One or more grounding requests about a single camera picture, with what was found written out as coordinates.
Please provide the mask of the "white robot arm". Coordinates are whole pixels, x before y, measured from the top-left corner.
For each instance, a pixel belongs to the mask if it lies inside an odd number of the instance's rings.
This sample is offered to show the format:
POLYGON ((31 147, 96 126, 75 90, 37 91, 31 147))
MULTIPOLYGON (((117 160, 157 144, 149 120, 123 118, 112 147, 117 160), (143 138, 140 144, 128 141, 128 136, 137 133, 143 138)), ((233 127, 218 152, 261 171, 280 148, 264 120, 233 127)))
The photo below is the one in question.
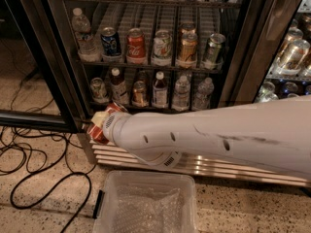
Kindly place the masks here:
POLYGON ((106 109, 92 122, 103 139, 158 170, 183 153, 310 179, 311 96, 182 114, 106 109))

